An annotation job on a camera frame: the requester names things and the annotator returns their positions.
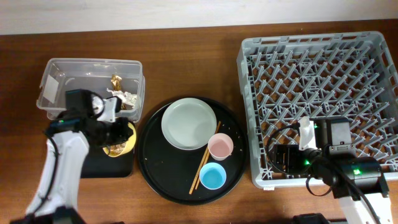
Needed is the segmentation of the yellow bowl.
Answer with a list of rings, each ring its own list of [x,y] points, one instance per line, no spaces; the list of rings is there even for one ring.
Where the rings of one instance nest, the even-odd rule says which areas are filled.
[[[136,128],[132,123],[129,123],[128,127],[133,131],[133,134],[124,143],[104,147],[103,151],[106,155],[109,157],[119,157],[131,152],[134,149],[134,146],[137,142]]]

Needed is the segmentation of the white napkin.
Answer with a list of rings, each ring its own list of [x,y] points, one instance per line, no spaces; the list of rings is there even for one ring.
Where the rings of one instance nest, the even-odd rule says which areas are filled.
[[[127,91],[121,91],[121,90],[110,90],[106,89],[108,93],[111,93],[113,96],[117,96],[118,98],[121,99],[122,103],[125,105],[129,105],[132,108],[135,107],[136,101],[137,101],[137,95],[127,92]]]

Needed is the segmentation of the pink cup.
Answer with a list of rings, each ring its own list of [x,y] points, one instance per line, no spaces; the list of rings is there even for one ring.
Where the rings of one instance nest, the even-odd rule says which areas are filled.
[[[208,150],[216,161],[223,161],[229,157],[233,148],[233,140],[224,133],[214,134],[208,141]]]

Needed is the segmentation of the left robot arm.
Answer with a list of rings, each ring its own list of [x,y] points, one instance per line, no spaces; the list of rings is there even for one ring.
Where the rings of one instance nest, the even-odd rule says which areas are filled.
[[[66,91],[62,111],[44,131],[47,156],[40,183],[17,223],[83,223],[77,212],[81,170],[91,147],[124,143],[133,136],[122,100],[84,89]]]

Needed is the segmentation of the gold foil wrapper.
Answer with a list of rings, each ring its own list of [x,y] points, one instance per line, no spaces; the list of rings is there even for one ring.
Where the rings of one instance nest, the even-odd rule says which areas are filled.
[[[120,76],[112,74],[111,83],[112,83],[114,91],[121,91],[122,90],[121,81],[122,81],[122,78]]]

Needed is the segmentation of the grey round plate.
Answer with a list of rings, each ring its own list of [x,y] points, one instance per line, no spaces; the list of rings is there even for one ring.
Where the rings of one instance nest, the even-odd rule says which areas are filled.
[[[168,105],[162,115],[164,138],[174,147],[192,151],[205,146],[216,132],[215,112],[198,98],[182,98]]]

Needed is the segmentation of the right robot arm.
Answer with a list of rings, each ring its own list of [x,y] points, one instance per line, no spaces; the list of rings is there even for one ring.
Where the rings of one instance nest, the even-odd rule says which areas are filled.
[[[305,116],[274,131],[265,151],[274,172],[306,175],[327,185],[348,223],[392,223],[381,165],[373,157],[356,155],[347,118]]]

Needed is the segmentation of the light blue cup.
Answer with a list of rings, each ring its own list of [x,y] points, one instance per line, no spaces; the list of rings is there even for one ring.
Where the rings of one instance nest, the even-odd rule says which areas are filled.
[[[200,183],[209,190],[217,190],[226,182],[226,171],[218,163],[210,162],[200,170]]]

